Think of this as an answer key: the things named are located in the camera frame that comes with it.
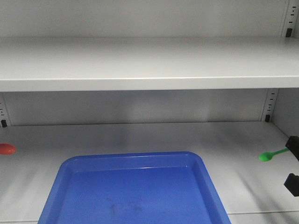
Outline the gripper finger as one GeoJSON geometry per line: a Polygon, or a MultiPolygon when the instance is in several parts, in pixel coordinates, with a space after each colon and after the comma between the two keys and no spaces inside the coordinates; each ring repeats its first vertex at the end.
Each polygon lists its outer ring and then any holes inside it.
{"type": "Polygon", "coordinates": [[[290,191],[294,197],[299,196],[299,176],[290,173],[284,182],[284,186],[290,191]]]}
{"type": "Polygon", "coordinates": [[[299,161],[299,136],[290,136],[285,146],[299,161]]]}

